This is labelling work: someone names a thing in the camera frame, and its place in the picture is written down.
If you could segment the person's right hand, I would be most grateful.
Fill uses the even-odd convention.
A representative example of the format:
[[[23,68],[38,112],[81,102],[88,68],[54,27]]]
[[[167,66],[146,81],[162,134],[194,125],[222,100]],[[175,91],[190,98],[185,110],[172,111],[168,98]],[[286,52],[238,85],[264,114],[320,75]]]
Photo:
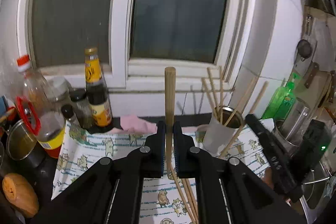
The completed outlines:
[[[265,173],[264,173],[264,177],[262,178],[262,180],[271,188],[273,189],[274,188],[274,184],[273,184],[273,179],[272,179],[272,170],[271,170],[271,167],[268,167],[266,170],[265,170]]]

